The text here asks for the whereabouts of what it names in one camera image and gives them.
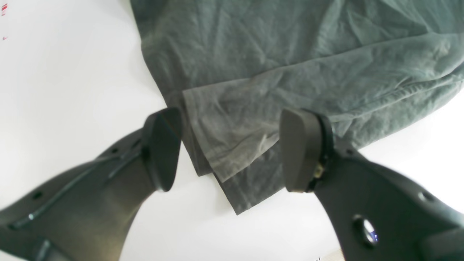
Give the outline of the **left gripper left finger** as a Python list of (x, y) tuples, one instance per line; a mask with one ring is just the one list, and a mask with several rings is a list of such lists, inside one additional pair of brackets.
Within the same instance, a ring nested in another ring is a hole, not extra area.
[(94, 160), (1, 211), (2, 252), (27, 261), (118, 261), (141, 205), (176, 177), (181, 112), (165, 108)]

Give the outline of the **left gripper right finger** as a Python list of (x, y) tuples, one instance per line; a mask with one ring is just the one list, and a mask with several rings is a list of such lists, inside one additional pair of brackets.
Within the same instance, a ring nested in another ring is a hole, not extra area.
[(284, 109), (279, 144), (286, 189), (315, 194), (346, 261), (463, 260), (463, 214), (363, 157), (324, 115)]

